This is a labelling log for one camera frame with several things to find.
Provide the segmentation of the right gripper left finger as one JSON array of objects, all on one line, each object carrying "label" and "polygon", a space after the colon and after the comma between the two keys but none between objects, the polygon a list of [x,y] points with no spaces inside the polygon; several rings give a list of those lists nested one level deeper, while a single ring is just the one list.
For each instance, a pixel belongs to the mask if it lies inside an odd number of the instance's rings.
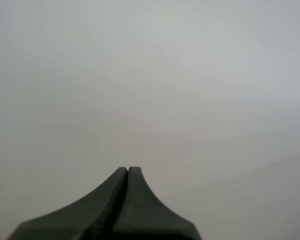
[{"label": "right gripper left finger", "polygon": [[9,240],[83,240],[101,233],[126,191],[128,171],[118,168],[81,199],[21,223]]}]

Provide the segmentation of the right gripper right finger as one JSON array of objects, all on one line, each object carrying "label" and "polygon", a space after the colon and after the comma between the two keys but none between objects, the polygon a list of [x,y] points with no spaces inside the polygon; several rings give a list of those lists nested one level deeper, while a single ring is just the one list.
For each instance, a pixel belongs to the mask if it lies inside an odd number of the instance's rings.
[{"label": "right gripper right finger", "polygon": [[195,225],[165,206],[148,186],[140,167],[130,167],[114,240],[200,240]]}]

